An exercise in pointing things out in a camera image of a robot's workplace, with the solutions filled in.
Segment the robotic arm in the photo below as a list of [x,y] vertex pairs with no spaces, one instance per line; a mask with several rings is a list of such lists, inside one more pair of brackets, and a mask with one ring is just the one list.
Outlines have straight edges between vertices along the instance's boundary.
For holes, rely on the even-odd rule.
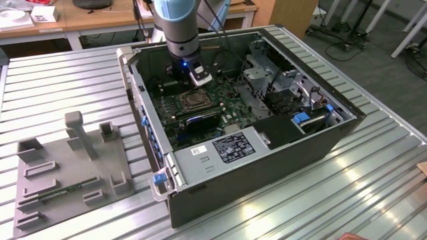
[[197,27],[218,31],[229,5],[230,0],[153,0],[154,25],[163,32],[174,62],[186,68],[196,87],[212,80],[200,55]]

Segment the gray plastic holder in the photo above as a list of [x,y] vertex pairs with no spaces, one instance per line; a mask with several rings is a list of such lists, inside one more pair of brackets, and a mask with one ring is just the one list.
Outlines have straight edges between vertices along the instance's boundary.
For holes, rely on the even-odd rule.
[[29,163],[38,159],[42,159],[37,150],[42,149],[42,145],[35,138],[29,138],[17,142],[15,155],[25,162]]

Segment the caster wheel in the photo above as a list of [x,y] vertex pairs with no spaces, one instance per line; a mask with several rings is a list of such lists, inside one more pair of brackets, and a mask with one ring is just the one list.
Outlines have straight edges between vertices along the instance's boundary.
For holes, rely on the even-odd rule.
[[306,31],[305,31],[305,34],[306,34],[306,36],[310,36],[312,34],[313,34],[313,30],[309,28]]
[[344,44],[344,52],[348,52],[350,48],[352,46],[349,46],[348,44]]

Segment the white box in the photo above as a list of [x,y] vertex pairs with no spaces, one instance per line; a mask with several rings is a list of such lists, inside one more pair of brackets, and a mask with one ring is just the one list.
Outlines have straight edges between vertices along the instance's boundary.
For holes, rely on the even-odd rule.
[[54,6],[34,6],[30,18],[35,23],[53,23],[58,20],[58,11]]
[[27,12],[25,12],[25,16],[15,20],[0,20],[0,32],[10,31],[15,29],[25,29],[33,27],[33,21],[29,17]]

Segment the metal extrusion rail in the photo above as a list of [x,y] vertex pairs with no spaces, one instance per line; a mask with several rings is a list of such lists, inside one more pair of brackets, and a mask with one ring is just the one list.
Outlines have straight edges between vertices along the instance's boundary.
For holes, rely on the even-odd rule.
[[135,194],[25,239],[368,239],[427,237],[425,137],[282,28],[265,29],[366,114],[329,154],[276,183],[177,229],[155,202],[142,142],[121,84],[115,48],[10,60],[0,79],[0,240],[11,239],[15,144],[65,137],[62,115],[78,110],[86,131],[119,126]]

